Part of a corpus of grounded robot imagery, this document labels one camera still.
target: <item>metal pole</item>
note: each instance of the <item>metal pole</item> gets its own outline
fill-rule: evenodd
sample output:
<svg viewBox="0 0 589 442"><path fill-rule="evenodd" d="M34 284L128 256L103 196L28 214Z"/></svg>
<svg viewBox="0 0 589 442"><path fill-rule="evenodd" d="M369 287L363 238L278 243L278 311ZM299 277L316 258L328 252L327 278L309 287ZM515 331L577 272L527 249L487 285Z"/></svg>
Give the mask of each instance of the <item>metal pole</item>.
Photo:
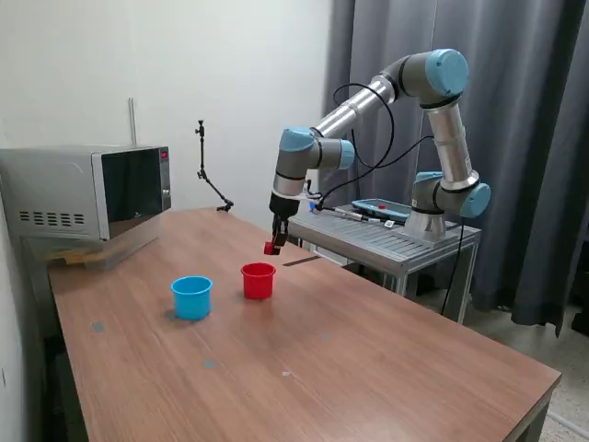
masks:
<svg viewBox="0 0 589 442"><path fill-rule="evenodd" d="M131 126L131 144L137 145L137 129L135 126L135 99L129 97L127 99L127 105L129 106L129 124Z"/></svg>

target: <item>floor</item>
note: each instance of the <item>floor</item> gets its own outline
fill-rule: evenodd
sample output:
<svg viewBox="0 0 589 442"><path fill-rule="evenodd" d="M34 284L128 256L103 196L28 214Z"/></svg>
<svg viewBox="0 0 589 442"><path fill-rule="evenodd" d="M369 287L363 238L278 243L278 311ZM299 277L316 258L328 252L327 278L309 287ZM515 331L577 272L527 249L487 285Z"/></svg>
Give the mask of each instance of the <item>floor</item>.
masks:
<svg viewBox="0 0 589 442"><path fill-rule="evenodd" d="M445 291L420 297L420 304L439 309ZM481 313L469 308L465 325L493 340L509 345L562 373L562 380L552 395L550 410L589 431L589 337L571 330L571 322L578 308L566 313L560 338L554 327L516 325L510 313L495 310ZM571 430L547 417L541 442L587 442Z"/></svg>

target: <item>microwave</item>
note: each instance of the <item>microwave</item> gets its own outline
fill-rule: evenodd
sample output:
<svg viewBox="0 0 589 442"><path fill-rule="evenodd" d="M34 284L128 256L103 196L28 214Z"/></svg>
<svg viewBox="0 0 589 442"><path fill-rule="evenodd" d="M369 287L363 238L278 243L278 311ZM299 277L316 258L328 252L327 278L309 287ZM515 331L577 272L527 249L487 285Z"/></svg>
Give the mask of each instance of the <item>microwave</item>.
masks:
<svg viewBox="0 0 589 442"><path fill-rule="evenodd" d="M23 237L108 240L171 206L165 146L0 149L6 219Z"/></svg>

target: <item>black cable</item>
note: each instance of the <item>black cable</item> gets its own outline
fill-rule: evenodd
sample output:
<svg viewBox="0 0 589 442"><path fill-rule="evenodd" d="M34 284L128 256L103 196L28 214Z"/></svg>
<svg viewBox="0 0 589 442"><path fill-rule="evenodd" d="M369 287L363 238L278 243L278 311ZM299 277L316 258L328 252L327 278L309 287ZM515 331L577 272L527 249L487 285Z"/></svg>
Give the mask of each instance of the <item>black cable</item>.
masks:
<svg viewBox="0 0 589 442"><path fill-rule="evenodd" d="M445 290L445 297L444 297L444 304L442 305L442 311L440 314L444 315L445 310L445 303L448 301L448 295L450 295L450 290L452 289L452 282L454 281L454 274L456 273L456 267L458 267L458 258L460 258L460 251L462 250L462 238L464 237L464 218L460 217L460 240L458 241L458 251L456 252L456 259L454 260L454 267L452 268L452 272L450 273L450 282L448 283L448 288Z"/></svg>
<svg viewBox="0 0 589 442"><path fill-rule="evenodd" d="M432 135L425 135L425 136L423 136L422 138L420 138L419 140L417 140L414 144L412 144L409 149L407 149L401 155L399 155L398 157L396 157L395 159L393 159L391 162L386 163L386 164L381 164L380 166L376 167L375 169L382 169L382 168L387 168L388 166L392 166L393 164L395 164L398 161L400 161L401 159L403 159L411 150L413 150L415 147L417 147L423 140L427 140L428 138L432 138L433 139L433 136Z"/></svg>
<svg viewBox="0 0 589 442"><path fill-rule="evenodd" d="M356 156L358 157L357 150L356 150L356 134L352 129L352 145L353 150L356 152ZM356 177L360 175L360 166L358 166L358 161L353 162L354 172ZM360 189L360 181L356 182L356 200L362 200L362 190Z"/></svg>
<svg viewBox="0 0 589 442"><path fill-rule="evenodd" d="M337 89L335 89L335 91L333 92L333 95L332 95L332 97L333 97L333 102L334 102L334 103L335 103L337 106L340 106L340 105L341 105L341 103L340 103L339 101L337 101L337 100L336 100L335 96L337 95L337 93L338 93L338 92L339 92L339 91L340 91L340 90L341 90L343 87L347 87L347 86L349 86L349 85L343 85L343 86L341 86L341 87L338 87L338 88L337 88ZM358 162L359 162L360 164L362 164L363 166L367 167L367 168L373 168L374 166L370 166L369 164L366 164L366 163L365 163L365 162L362 160L362 157L360 157L360 152L358 151L358 149L357 149L357 147L356 147L356 133L353 131L353 129L352 129L352 145L353 145L353 150L354 150L354 153L356 154L356 158L358 158ZM357 172L357 173L356 173L356 176L360 174L360 170L359 170L359 169L357 169L357 170L356 170L356 172Z"/></svg>
<svg viewBox="0 0 589 442"><path fill-rule="evenodd" d="M387 110L388 113L388 117L390 119L390 124L391 124L391 128L390 128L390 140L388 141L388 147L387 147L387 151L385 152L385 154L382 156L382 158L380 158L378 160L378 162L371 168L369 168L366 172L362 173L361 175L351 179L351 180L347 180L341 184L338 184L337 186L332 187L331 189L329 189L327 192L325 192L323 194L323 196L321 196L321 199L319 200L317 209L321 210L323 208L323 203L325 202L325 199L330 196L333 192L337 191L339 188L343 187L343 186L347 186L348 184L351 184L353 182L356 182L362 178L364 178L366 175L368 175L369 173L373 172L378 166L380 166L385 159L387 159L388 153L390 152L390 150L393 147L393 141L395 141L395 118L393 117L393 112L391 111L391 109L388 107L387 102L385 101L385 99L382 98L382 96L376 92L374 89L372 89L371 87L367 86L367 85L363 85L361 83L348 83L346 85L342 85L340 87L338 87L337 89L335 89L335 91L333 92L333 94L337 94L340 90L344 89L345 87L350 87L350 86L357 86L357 87L362 87L364 89L370 90L373 94L375 94L378 99L383 103L383 106L385 107L385 109Z"/></svg>

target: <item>gray curtain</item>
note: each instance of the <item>gray curtain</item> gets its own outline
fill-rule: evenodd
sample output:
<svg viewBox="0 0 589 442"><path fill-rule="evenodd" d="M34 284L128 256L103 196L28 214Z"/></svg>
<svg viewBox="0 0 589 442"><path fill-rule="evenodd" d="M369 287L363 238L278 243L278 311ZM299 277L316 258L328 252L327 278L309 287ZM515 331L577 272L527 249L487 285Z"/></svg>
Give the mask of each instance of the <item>gray curtain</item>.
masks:
<svg viewBox="0 0 589 442"><path fill-rule="evenodd" d="M584 7L584 0L338 0L331 27L326 111L330 91L366 83L403 55L446 47L465 55L470 76L460 109L473 167L493 191L484 216L468 220L483 229L473 302L483 310L511 307L514 322L549 322L557 333L589 221ZM391 109L390 158L430 133L414 100ZM389 131L385 112L357 129L364 161L383 155ZM380 197L407 204L416 171L439 168L427 140L329 203ZM364 170L322 174L320 188Z"/></svg>

